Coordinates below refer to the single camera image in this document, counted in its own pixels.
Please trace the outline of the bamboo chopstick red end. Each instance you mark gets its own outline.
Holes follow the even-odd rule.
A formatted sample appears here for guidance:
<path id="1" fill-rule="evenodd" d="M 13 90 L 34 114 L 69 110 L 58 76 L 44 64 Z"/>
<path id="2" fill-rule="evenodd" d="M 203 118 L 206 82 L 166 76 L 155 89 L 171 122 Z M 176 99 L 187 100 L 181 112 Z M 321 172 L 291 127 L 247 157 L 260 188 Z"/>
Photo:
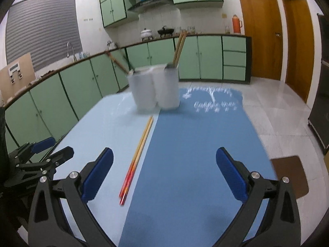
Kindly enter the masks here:
<path id="1" fill-rule="evenodd" d="M 119 68 L 125 73 L 129 74 L 129 71 L 125 69 L 125 67 L 109 52 L 105 51 L 106 55 L 113 61 L 116 65 L 119 66 Z"/>

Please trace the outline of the bamboo chopstick red pattern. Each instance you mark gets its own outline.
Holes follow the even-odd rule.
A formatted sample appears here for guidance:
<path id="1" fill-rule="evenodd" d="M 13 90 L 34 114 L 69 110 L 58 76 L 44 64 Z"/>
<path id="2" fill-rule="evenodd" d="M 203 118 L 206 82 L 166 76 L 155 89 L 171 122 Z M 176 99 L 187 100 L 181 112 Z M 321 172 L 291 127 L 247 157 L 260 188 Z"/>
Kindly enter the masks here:
<path id="1" fill-rule="evenodd" d="M 186 36 L 187 36 L 187 32 L 186 31 L 183 31 L 183 32 L 184 32 L 184 36 L 183 36 L 183 39 L 182 39 L 182 42 L 181 42 L 181 46 L 180 46 L 180 49 L 179 49 L 179 52 L 178 52 L 178 56 L 177 56 L 177 60 L 176 60 L 176 65 L 178 65 L 178 61 L 180 59 L 181 52 L 183 50 L 183 46 L 184 46 L 185 39 L 186 39 Z"/>

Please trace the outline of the green lower kitchen cabinets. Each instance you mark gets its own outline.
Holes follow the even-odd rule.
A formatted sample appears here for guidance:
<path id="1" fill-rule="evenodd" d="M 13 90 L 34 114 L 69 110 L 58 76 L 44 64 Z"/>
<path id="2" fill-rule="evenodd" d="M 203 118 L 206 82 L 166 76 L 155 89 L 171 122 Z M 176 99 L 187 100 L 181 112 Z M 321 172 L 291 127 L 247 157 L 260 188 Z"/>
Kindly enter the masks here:
<path id="1" fill-rule="evenodd" d="M 169 37 L 104 51 L 29 84 L 5 106 L 7 150 L 61 139 L 100 99 L 128 87 L 127 71 L 169 62 L 177 45 L 178 38 Z M 250 37 L 190 35 L 179 59 L 179 79 L 248 84 L 251 57 Z"/>

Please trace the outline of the brown wooden stool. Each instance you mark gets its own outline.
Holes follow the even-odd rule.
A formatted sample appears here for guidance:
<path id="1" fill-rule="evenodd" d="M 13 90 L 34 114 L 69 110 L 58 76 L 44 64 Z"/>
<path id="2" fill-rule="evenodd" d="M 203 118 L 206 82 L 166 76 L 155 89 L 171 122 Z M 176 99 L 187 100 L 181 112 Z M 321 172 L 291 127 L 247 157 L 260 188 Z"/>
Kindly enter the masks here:
<path id="1" fill-rule="evenodd" d="M 282 177 L 289 178 L 296 199 L 304 197 L 309 193 L 306 173 L 299 156 L 274 158 L 270 161 L 279 179 Z"/>

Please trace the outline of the light blue table mat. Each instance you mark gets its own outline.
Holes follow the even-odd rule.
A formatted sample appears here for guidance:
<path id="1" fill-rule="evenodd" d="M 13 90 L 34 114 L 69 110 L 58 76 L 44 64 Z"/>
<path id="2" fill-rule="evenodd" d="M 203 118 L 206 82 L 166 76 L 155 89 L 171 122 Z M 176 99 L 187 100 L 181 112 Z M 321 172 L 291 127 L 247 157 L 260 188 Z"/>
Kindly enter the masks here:
<path id="1" fill-rule="evenodd" d="M 65 178 L 72 171 L 80 172 L 84 166 L 101 154 L 104 148 L 112 149 L 114 162 L 94 200 L 88 208 L 107 236 L 116 246 L 156 246 L 149 238 L 152 231 L 151 218 L 133 210 L 141 187 L 140 173 L 152 135 L 157 124 L 159 107 L 151 111 L 139 111 L 130 92 L 108 95 L 94 105 L 56 147 L 74 149 L 74 156 L 57 169 L 55 179 Z M 146 139 L 128 197 L 123 206 L 119 204 L 119 191 L 137 145 L 153 117 L 153 124 Z"/>

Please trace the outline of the cardboard panel with dispenser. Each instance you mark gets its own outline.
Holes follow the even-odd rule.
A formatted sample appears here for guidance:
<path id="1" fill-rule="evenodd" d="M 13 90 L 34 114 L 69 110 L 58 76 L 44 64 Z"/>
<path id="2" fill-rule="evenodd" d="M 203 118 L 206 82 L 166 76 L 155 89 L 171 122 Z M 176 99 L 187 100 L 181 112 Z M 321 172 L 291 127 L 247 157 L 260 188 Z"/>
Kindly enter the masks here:
<path id="1" fill-rule="evenodd" d="M 1 95 L 6 102 L 36 79 L 31 54 L 19 57 L 1 69 Z"/>

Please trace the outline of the chrome sink faucet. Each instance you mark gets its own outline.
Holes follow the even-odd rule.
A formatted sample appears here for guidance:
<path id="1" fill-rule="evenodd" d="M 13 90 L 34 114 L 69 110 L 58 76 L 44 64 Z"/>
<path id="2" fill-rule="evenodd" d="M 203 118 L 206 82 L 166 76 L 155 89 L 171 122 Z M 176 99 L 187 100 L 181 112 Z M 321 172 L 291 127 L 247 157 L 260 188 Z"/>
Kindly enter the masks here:
<path id="1" fill-rule="evenodd" d="M 74 51 L 74 47 L 73 44 L 68 41 L 67 42 L 67 58 L 69 58 L 70 56 L 73 57 L 73 61 L 76 62 L 76 56 L 75 56 L 75 51 Z"/>

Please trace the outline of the white twin utensil holder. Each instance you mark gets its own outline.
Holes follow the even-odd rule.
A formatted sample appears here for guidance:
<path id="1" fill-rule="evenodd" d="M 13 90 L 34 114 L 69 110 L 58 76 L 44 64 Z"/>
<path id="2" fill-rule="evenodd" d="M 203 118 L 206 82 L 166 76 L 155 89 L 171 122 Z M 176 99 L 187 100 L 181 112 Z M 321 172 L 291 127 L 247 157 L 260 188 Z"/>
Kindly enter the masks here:
<path id="1" fill-rule="evenodd" d="M 155 107 L 164 110 L 179 107 L 178 67 L 165 69 L 166 65 L 144 66 L 127 74 L 128 84 L 139 111 L 151 111 Z"/>

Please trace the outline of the grey window blind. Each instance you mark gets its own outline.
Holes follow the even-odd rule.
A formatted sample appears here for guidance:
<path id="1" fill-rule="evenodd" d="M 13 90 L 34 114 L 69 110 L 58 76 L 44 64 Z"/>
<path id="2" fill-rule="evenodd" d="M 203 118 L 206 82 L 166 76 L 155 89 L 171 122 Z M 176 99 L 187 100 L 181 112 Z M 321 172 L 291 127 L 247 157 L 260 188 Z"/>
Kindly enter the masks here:
<path id="1" fill-rule="evenodd" d="M 23 0 L 8 11 L 5 53 L 11 63 L 30 53 L 34 70 L 65 59 L 67 42 L 82 51 L 75 0 Z"/>

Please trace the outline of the white cooking pot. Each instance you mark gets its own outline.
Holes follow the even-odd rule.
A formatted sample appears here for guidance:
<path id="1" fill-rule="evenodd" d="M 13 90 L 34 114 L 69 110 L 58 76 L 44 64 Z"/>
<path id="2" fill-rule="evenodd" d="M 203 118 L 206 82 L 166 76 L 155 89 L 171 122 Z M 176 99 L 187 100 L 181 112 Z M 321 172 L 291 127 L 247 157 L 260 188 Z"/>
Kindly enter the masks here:
<path id="1" fill-rule="evenodd" d="M 152 35 L 152 31 L 150 29 L 144 28 L 141 32 L 140 32 L 140 37 L 142 39 L 142 41 L 147 41 L 147 40 L 152 40 L 154 39 L 153 35 Z"/>

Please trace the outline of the right wooden door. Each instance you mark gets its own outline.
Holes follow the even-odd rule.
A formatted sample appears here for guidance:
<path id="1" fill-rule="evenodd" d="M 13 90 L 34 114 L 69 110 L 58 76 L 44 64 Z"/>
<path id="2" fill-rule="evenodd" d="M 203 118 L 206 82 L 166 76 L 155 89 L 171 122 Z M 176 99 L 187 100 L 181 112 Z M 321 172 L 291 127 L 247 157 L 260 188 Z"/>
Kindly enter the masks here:
<path id="1" fill-rule="evenodd" d="M 287 23 L 285 83 L 306 102 L 311 88 L 315 42 L 307 0 L 282 0 Z"/>

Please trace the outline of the wooden door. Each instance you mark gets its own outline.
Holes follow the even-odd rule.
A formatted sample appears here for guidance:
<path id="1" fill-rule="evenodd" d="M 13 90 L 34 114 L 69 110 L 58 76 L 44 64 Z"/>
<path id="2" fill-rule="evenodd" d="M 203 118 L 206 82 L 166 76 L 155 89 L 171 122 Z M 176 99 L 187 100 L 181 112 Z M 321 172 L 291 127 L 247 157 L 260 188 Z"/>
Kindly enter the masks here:
<path id="1" fill-rule="evenodd" d="M 277 0 L 240 0 L 245 35 L 251 37 L 251 75 L 280 80 L 282 21 Z"/>
<path id="2" fill-rule="evenodd" d="M 307 0 L 282 0 L 287 23 L 285 83 L 306 102 L 311 88 L 315 42 Z"/>

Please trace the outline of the black wok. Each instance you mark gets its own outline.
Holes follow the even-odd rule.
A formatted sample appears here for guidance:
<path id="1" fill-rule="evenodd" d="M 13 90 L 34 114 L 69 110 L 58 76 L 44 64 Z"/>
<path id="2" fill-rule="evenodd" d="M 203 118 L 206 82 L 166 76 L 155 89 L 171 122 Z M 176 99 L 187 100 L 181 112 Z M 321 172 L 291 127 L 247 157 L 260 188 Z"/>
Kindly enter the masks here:
<path id="1" fill-rule="evenodd" d="M 157 31 L 157 33 L 160 35 L 160 38 L 173 36 L 174 32 L 174 28 L 168 28 L 167 26 L 163 26 L 160 30 Z"/>

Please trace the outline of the black range hood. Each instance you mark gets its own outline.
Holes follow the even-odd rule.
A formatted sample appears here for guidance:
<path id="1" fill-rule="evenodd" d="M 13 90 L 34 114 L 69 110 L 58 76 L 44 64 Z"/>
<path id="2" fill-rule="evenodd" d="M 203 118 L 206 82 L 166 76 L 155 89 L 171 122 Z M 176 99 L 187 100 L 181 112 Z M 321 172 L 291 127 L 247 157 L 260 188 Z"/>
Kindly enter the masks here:
<path id="1" fill-rule="evenodd" d="M 140 14 L 146 12 L 149 9 L 156 8 L 158 6 L 172 5 L 172 4 L 173 4 L 173 0 L 145 0 L 136 3 L 134 6 L 130 7 L 128 11 Z"/>

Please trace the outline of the left wooden door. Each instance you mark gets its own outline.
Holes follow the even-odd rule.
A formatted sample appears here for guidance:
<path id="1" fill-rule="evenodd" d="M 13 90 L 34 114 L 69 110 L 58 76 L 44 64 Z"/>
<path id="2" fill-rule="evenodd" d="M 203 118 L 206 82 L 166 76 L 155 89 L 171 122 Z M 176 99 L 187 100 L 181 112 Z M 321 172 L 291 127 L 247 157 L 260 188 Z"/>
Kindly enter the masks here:
<path id="1" fill-rule="evenodd" d="M 277 0 L 240 0 L 245 35 L 251 37 L 251 75 L 280 80 L 282 21 Z"/>

